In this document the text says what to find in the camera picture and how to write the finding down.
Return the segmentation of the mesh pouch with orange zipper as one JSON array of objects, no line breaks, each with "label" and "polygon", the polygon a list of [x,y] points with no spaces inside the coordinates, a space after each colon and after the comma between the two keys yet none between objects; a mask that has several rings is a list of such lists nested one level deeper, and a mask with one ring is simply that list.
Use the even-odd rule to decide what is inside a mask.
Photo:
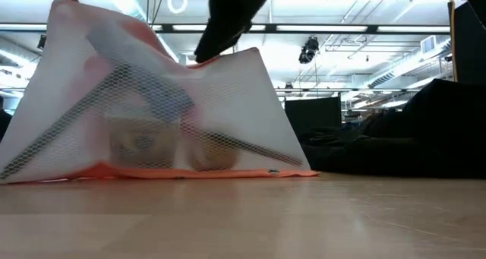
[{"label": "mesh pouch with orange zipper", "polygon": [[[117,88],[114,68],[86,39],[114,23],[150,46],[167,75],[194,101],[179,121],[171,169],[134,169],[110,163],[108,115],[152,116],[133,89]],[[0,142],[0,184],[77,178],[247,178],[310,176],[311,167],[273,89],[256,48],[226,50],[207,62],[181,65],[143,21],[71,0],[52,3],[39,64]],[[253,144],[300,156],[293,166],[241,150],[230,170],[198,172],[187,161],[184,123],[222,131]]]}]

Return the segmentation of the blue snack bar wrapper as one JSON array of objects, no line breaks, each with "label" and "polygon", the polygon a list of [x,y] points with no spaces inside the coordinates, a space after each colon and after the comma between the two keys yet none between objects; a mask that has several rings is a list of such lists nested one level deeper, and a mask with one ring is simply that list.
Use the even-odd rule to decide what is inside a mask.
[{"label": "blue snack bar wrapper", "polygon": [[135,90],[148,103],[156,118],[171,122],[194,107],[193,99],[167,75],[154,50],[119,25],[96,26],[86,39],[96,53],[114,68],[109,74],[114,86]]}]

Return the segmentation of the gold patterned round tin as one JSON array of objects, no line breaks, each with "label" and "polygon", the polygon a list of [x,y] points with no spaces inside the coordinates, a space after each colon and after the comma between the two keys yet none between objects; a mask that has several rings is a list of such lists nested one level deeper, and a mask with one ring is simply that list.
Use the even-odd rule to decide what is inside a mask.
[{"label": "gold patterned round tin", "polygon": [[189,144],[187,161],[198,172],[223,171],[232,169],[238,162],[239,149],[219,141],[203,139]]}]

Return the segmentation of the black backpack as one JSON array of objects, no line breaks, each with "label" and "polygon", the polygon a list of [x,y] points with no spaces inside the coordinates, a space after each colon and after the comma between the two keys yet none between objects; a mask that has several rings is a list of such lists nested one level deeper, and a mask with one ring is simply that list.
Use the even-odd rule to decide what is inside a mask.
[{"label": "black backpack", "polygon": [[315,128],[298,140],[318,172],[486,179],[486,85],[432,81],[400,112],[351,129]]}]

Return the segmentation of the black partition panel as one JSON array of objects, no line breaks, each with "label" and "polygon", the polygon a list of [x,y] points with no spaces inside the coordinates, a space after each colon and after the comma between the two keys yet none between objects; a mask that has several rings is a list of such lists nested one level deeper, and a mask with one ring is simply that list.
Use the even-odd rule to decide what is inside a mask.
[{"label": "black partition panel", "polygon": [[317,128],[338,128],[342,123],[338,97],[286,101],[285,112],[296,134]]}]

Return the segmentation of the black partition with yellow edge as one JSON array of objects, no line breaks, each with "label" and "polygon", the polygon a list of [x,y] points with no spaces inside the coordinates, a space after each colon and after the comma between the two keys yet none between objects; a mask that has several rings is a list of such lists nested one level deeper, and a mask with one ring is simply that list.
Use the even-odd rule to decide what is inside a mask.
[{"label": "black partition with yellow edge", "polygon": [[449,15],[450,30],[454,33],[456,79],[464,84],[486,86],[486,27],[467,1],[457,2],[454,10],[449,4]]}]

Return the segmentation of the black overhead frame bar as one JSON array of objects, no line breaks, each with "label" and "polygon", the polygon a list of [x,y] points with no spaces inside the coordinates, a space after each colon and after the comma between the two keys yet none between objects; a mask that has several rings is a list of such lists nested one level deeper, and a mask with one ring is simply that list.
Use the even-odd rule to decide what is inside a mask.
[{"label": "black overhead frame bar", "polygon": [[[202,33],[206,24],[154,24],[155,33]],[[355,25],[355,24],[254,24],[249,33],[372,34],[372,35],[446,35],[447,25]]]}]

